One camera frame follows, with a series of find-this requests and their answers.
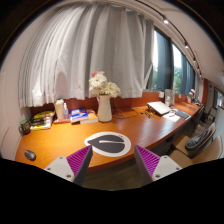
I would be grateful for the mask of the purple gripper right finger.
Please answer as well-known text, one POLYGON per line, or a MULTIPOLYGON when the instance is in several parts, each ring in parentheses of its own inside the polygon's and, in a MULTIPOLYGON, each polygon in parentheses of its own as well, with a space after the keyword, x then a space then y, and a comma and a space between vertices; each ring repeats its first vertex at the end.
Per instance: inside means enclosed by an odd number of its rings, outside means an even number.
POLYGON ((134 148, 134 156, 143 185, 147 185, 181 170, 181 167, 169 156, 158 156, 152 151, 138 145, 134 148))

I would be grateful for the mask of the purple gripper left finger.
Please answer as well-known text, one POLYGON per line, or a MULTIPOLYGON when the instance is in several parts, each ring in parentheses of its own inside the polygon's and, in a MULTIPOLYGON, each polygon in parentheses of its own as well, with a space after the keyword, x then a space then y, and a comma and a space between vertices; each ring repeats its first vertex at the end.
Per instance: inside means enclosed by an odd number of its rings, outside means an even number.
POLYGON ((59 156, 45 171, 81 186, 93 155, 92 146, 86 146, 68 157, 59 156))

